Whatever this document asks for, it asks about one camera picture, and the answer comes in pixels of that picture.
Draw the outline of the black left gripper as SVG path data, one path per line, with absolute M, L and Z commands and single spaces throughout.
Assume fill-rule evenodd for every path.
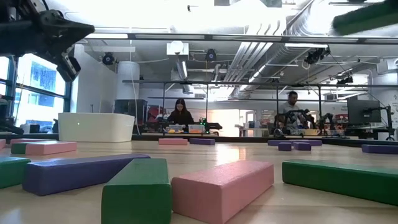
M 1 0 L 1 55 L 37 52 L 50 60 L 95 31 L 93 25 L 65 19 L 42 0 Z

